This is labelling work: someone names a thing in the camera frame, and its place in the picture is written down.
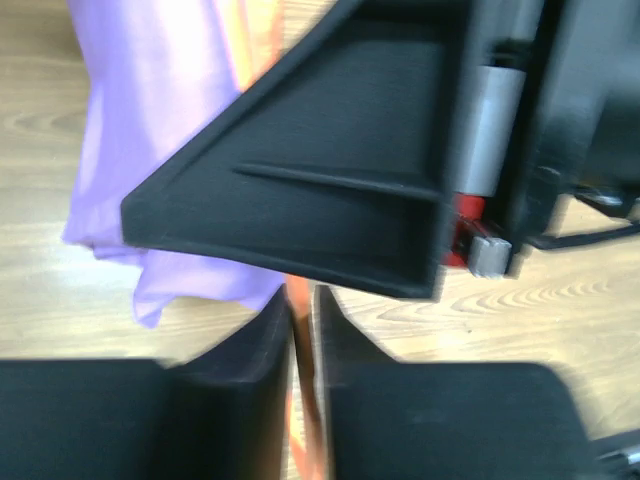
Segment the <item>orange plastic hanger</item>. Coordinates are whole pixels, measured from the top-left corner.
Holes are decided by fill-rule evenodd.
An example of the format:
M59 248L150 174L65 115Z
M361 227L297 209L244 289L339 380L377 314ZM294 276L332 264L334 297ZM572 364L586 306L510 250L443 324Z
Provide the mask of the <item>orange plastic hanger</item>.
M248 29L249 67L241 80L241 88L247 89L280 57L284 5L281 1L245 1L243 7ZM289 421L291 450L301 478L324 479L325 448L315 389L311 284L306 278L287 274L285 285L293 312L292 329L304 419L303 431L299 431L294 420Z

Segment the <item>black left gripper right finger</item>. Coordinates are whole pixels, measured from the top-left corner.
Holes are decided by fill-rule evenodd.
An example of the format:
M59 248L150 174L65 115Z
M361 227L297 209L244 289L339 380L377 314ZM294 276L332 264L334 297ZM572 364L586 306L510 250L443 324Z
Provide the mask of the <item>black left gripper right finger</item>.
M332 289L314 295L323 370L327 469L332 479L361 479L357 458L362 435L351 415L356 398L355 376L363 367L393 363L395 358L361 331L343 311Z

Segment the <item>purple trousers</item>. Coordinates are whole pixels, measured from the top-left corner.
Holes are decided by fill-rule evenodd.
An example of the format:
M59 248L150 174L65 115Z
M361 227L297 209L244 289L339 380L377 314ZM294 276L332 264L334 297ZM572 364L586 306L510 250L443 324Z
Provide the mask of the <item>purple trousers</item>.
M174 299L261 309L281 274L245 264L127 246L123 198L277 60L280 1L72 1L89 76L87 117L64 242L134 265L134 318L155 326Z

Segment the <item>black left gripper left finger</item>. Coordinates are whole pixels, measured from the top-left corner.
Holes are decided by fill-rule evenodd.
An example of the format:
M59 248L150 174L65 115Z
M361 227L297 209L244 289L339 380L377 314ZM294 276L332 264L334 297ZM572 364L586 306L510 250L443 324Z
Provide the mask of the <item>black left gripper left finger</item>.
M165 478L279 478L290 322L285 293L277 290L235 333L171 368Z

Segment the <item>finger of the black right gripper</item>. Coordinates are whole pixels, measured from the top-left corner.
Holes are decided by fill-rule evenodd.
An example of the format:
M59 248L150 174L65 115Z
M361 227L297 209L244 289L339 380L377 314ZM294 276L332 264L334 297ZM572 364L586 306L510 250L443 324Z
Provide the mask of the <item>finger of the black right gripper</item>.
M136 247L431 299L475 79L471 1L339 1L121 205Z

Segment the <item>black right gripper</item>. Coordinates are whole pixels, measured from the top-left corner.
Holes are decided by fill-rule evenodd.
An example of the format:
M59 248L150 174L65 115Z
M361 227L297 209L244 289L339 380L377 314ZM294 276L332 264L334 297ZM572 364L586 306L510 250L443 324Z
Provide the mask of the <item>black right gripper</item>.
M505 1L475 96L446 264L514 275L528 248L639 232L639 5Z

